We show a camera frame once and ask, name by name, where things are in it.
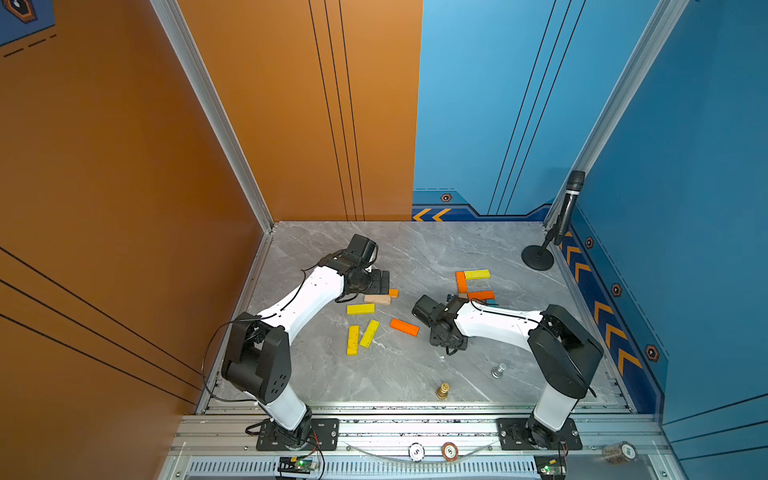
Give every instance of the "gray marble floor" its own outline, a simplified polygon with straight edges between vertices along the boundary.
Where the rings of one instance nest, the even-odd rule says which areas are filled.
[[[500,305],[515,310],[543,310],[554,303],[579,318],[557,267],[536,272],[520,260],[524,247],[541,241],[540,223],[281,222],[249,311],[257,313],[285,296],[301,281],[300,269],[344,248],[354,233],[379,244],[376,267],[390,271],[391,288],[398,289],[400,297],[391,306],[376,306],[372,315],[347,316],[346,305],[330,303],[302,329],[291,346],[290,380],[301,399],[308,405],[435,402],[435,389],[447,382],[450,402],[536,403],[545,381],[532,354],[473,338],[466,351],[447,356],[444,349],[429,345],[429,330],[410,312],[421,295],[444,302],[448,293],[456,293],[457,270],[489,269],[492,278],[470,281],[470,291],[493,290]],[[414,338],[390,328],[392,318],[422,328]],[[371,319],[381,323],[373,344],[360,347],[358,356],[347,356],[349,326],[360,325],[362,335]],[[494,379],[491,368],[500,362],[508,370],[502,379]],[[582,405],[624,404],[603,366],[592,387],[598,397],[587,395]],[[217,394],[241,397],[223,380]]]

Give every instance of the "ventilation grille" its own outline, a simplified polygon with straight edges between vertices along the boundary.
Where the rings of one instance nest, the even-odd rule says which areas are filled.
[[[399,463],[372,460],[362,456],[329,458],[326,455],[324,480],[375,478],[541,478],[532,456],[489,457],[460,463]],[[274,478],[279,457],[218,456],[194,457],[187,475],[192,478]]]

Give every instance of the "wooden block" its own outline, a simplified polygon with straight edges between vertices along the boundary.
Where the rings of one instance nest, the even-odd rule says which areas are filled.
[[[402,320],[392,319],[392,322],[389,324],[389,326],[395,330],[408,333],[412,336],[417,336],[419,334],[419,328],[416,325],[411,325],[410,323],[403,322]]]
[[[464,278],[467,280],[483,280],[484,278],[491,278],[490,270],[469,270],[464,272]]]
[[[472,300],[472,299],[475,299],[475,300],[491,300],[491,299],[495,299],[496,295],[494,295],[492,291],[488,290],[488,291],[485,291],[485,292],[469,293],[468,297],[469,297],[470,300]]]
[[[375,303],[376,305],[391,305],[392,297],[389,295],[365,295],[362,298],[363,302]]]
[[[364,313],[375,313],[376,305],[373,303],[363,303],[362,305],[347,305],[347,315],[363,315]]]
[[[458,284],[459,293],[467,293],[469,291],[467,288],[467,279],[464,276],[464,272],[456,272],[456,283]]]
[[[346,354],[348,356],[357,355],[357,340],[360,338],[360,327],[352,325],[349,328],[349,341],[346,344]]]
[[[360,345],[368,348],[371,346],[371,342],[373,341],[373,336],[376,335],[376,330],[379,329],[379,322],[376,322],[375,320],[371,320],[368,324],[368,328],[366,329],[366,332],[362,335],[362,340],[360,340]]]

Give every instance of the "orange wall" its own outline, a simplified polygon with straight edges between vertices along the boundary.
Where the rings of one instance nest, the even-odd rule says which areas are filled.
[[[150,3],[55,14],[0,51],[3,477],[154,478],[261,232]]]
[[[409,220],[422,2],[182,0],[275,220]]]

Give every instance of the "yellow wooden block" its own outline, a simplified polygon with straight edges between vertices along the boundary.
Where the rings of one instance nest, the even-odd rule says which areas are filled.
[[[360,338],[360,327],[352,325],[349,328],[349,341],[346,344],[346,354],[349,356],[357,355],[357,340]]]
[[[363,303],[362,305],[347,305],[347,315],[362,315],[364,313],[375,313],[376,305],[373,303]]]
[[[464,277],[467,280],[482,280],[484,278],[491,278],[491,272],[489,270],[470,270],[464,272]]]
[[[362,340],[360,340],[360,345],[368,348],[371,346],[371,342],[373,341],[373,336],[376,335],[376,330],[379,329],[379,322],[376,322],[375,320],[371,320],[371,322],[368,324],[368,328],[366,329],[366,332],[362,335]]]

